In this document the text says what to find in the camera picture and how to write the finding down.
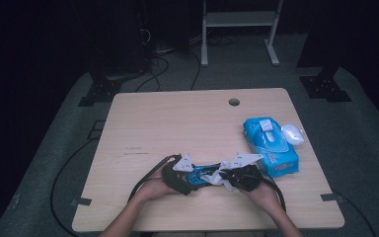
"blue package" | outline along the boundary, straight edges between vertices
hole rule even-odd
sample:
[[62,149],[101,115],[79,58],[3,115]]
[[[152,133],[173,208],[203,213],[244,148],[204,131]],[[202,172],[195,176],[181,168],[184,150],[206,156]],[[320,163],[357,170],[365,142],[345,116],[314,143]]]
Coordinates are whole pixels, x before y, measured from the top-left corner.
[[257,162],[261,170],[273,178],[298,172],[298,155],[272,118],[248,118],[245,136],[253,152],[263,154]]

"gray carpet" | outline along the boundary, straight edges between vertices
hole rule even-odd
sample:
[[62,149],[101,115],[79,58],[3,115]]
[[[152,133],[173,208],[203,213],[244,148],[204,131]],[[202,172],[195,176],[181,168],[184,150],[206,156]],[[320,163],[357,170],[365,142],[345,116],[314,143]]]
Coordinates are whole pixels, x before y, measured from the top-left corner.
[[[309,99],[299,77],[317,75],[320,68],[296,68],[304,35],[276,36],[274,46],[279,67],[271,66],[265,50],[265,36],[239,37],[225,47],[209,48],[209,65],[201,68],[194,90],[281,87],[288,91],[302,120],[312,146],[330,186],[348,197],[340,203],[345,225],[340,229],[303,229],[305,236],[372,236],[355,205],[368,219],[379,236],[379,113],[363,93],[359,82],[340,69],[335,79],[352,102],[328,103]],[[198,56],[200,47],[191,51]],[[163,56],[169,68],[158,77],[160,87],[151,80],[143,91],[187,91],[197,74],[197,60],[191,54],[174,52]],[[153,60],[153,73],[165,69],[163,60]],[[120,91],[133,93],[150,73],[123,83]],[[89,74],[78,78],[41,143],[24,179],[0,220],[0,236],[69,236],[61,226],[70,229],[76,210],[74,200],[82,193],[110,103],[78,107],[92,80]],[[84,144],[78,153],[75,152]],[[60,223],[53,217],[50,195],[53,182],[53,207]],[[97,236],[98,233],[76,233]],[[279,236],[275,230],[268,236]]]

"hole in table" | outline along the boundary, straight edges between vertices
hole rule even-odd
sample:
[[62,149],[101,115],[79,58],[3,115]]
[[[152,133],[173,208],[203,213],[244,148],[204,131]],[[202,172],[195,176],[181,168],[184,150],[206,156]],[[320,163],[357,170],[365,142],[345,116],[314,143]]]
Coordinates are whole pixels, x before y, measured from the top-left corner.
[[240,104],[241,104],[241,102],[236,98],[232,98],[229,100],[229,105],[231,105],[231,106],[236,107],[236,106],[239,106]]

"wooden table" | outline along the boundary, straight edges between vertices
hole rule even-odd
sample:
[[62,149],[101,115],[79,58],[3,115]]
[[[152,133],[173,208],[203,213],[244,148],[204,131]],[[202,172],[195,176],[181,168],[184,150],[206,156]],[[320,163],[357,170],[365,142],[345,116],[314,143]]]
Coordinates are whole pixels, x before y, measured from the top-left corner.
[[[237,99],[239,106],[229,100]],[[118,94],[104,127],[78,205],[75,231],[105,229],[124,208],[134,185],[159,161],[189,153],[195,165],[232,161],[251,153],[243,135],[248,118],[272,117],[280,125],[303,127],[284,89],[154,92]],[[316,154],[305,134],[295,147],[300,172],[275,179],[287,213],[299,228],[337,228],[344,224]],[[136,231],[250,230],[275,228],[271,219],[239,192],[207,187],[189,196],[166,196],[147,203]]]

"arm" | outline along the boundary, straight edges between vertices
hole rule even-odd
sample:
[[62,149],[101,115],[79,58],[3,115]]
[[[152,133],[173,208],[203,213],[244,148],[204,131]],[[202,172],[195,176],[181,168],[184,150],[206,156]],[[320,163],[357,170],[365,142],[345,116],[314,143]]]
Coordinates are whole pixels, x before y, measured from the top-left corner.
[[260,184],[250,192],[243,192],[260,209],[265,211],[285,237],[300,237],[303,234],[282,209],[278,196],[267,184]]
[[159,198],[167,194],[177,194],[176,191],[169,188],[161,179],[162,168],[159,168],[143,186],[137,191],[134,197],[128,202],[121,213],[113,222],[101,233],[103,236],[128,237],[137,217],[144,204],[153,198]]

